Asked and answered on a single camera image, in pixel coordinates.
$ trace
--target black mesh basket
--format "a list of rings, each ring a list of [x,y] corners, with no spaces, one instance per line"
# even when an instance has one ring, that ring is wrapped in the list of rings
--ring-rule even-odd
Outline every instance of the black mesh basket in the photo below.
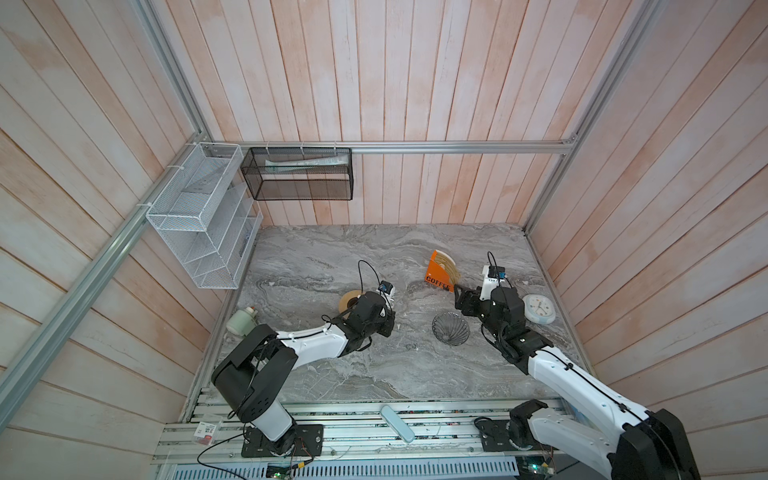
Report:
[[[252,147],[241,170],[255,200],[352,200],[349,148]]]

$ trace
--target small white bottle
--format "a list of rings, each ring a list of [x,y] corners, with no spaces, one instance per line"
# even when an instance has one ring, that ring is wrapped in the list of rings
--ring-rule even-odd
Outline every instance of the small white bottle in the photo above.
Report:
[[[227,330],[239,336],[248,335],[248,333],[250,333],[256,326],[256,321],[253,319],[254,315],[256,315],[256,311],[252,306],[237,310],[230,319],[227,320]]]

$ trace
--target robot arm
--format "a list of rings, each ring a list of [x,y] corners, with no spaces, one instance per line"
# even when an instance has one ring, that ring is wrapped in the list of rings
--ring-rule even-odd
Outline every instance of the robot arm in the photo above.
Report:
[[[361,346],[374,333],[389,336],[395,325],[393,294],[392,284],[381,282],[376,292],[365,292],[348,310],[314,329],[276,332],[258,325],[217,366],[211,382],[241,422],[263,433],[273,454],[285,455],[293,447],[296,424],[276,398],[290,372],[366,349]]]
[[[575,365],[546,337],[525,324],[525,305],[513,287],[501,286],[502,267],[483,269],[483,286],[455,286],[455,307],[476,316],[488,340],[511,364],[551,387],[596,428],[531,400],[510,411],[510,443],[521,450],[551,445],[606,478],[699,480],[680,420],[625,399]]]

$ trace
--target light blue handle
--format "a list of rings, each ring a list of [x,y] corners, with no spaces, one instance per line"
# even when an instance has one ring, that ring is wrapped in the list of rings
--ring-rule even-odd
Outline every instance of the light blue handle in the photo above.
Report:
[[[413,442],[416,439],[415,433],[413,433],[413,430],[411,430],[411,427],[407,426],[405,422],[395,413],[394,410],[392,410],[392,407],[389,405],[384,405],[382,407],[382,418],[387,422],[387,424],[392,427],[392,430],[397,432],[398,435],[400,435],[400,438],[403,439],[406,443]]]

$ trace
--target clock face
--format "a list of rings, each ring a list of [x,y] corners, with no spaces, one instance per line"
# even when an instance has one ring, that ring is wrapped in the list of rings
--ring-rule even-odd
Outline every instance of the clock face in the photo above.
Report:
[[[525,313],[535,323],[549,323],[554,320],[554,305],[543,295],[525,296]]]

